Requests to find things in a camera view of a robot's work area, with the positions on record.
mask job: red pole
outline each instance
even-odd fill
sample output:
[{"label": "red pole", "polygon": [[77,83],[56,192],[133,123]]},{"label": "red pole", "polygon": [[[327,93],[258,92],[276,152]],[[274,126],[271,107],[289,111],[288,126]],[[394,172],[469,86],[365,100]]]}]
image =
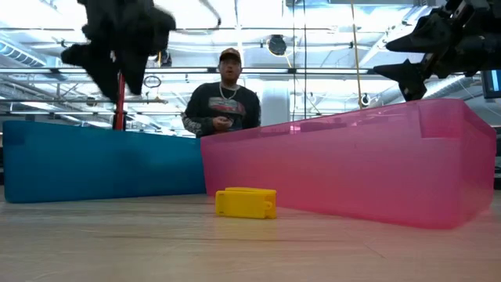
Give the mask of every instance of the red pole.
[{"label": "red pole", "polygon": [[118,101],[117,101],[117,118],[115,118],[114,129],[125,130],[124,128],[124,100],[125,100],[125,80],[122,74],[118,78]]}]

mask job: man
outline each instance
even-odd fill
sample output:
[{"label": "man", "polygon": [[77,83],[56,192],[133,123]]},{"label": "man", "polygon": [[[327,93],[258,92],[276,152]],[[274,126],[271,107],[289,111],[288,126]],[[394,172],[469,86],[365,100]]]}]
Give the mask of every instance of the man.
[{"label": "man", "polygon": [[242,73],[240,53],[233,48],[223,51],[218,69],[221,82],[195,89],[182,115],[185,129],[197,138],[261,125],[258,96],[236,83]]}]

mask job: black sweatshirt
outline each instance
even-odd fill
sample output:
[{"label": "black sweatshirt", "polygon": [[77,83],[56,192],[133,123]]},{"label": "black sweatshirt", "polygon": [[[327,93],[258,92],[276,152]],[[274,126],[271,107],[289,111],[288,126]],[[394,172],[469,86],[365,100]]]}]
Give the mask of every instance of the black sweatshirt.
[{"label": "black sweatshirt", "polygon": [[240,86],[235,94],[235,90],[222,87],[222,97],[219,89],[219,82],[205,83],[195,89],[182,115],[186,130],[197,138],[214,134],[212,119],[216,117],[233,121],[229,131],[261,125],[261,105],[255,92]]}]

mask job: man's hand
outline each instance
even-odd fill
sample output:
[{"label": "man's hand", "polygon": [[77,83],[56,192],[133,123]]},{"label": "man's hand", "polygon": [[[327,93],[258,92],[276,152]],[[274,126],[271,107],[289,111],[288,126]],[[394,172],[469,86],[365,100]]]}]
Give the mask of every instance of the man's hand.
[{"label": "man's hand", "polygon": [[216,132],[226,132],[232,126],[233,122],[226,117],[215,117],[212,119],[212,125]]}]

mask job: chain necklace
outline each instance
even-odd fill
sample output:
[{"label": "chain necklace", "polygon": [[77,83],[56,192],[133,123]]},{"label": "chain necklace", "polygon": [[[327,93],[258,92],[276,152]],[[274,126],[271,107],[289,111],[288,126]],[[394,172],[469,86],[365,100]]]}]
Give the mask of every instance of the chain necklace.
[{"label": "chain necklace", "polygon": [[238,89],[239,89],[239,88],[240,88],[240,87],[237,87],[237,88],[236,88],[235,92],[233,93],[233,95],[232,95],[231,97],[226,98],[226,97],[225,97],[225,95],[222,93],[222,83],[221,83],[221,82],[219,82],[219,93],[221,93],[221,97],[222,97],[223,99],[232,99],[233,97],[235,97],[236,92],[238,91]]}]

